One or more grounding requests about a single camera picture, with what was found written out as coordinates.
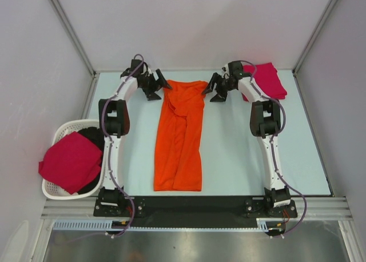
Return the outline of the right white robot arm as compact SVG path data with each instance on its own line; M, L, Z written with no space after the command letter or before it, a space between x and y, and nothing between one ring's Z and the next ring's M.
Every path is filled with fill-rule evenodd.
M254 78L256 73L256 65L232 61L222 68L222 74L213 73L202 94L215 92L210 102L225 102L230 91L238 90L251 103L250 132L258 140L265 168L264 211L270 217L277 217L291 203L278 148L278 136L284 130L286 116L280 102L259 87Z

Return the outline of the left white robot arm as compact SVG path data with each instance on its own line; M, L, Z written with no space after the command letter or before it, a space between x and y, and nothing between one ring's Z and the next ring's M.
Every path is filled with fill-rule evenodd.
M102 163L102 186L98 194L100 204L114 216L122 215L130 204L118 170L122 167L125 137L130 130L127 103L132 95L141 89L148 101L158 101L157 92L171 89L160 69L152 72L142 55L137 54L130 66L120 75L120 84L110 98L98 102L99 122L105 139Z

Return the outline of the orange t shirt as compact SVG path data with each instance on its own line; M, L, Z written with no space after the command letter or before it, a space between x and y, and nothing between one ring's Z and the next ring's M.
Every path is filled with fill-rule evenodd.
M205 81L168 81L154 155L154 191L202 190L200 144Z

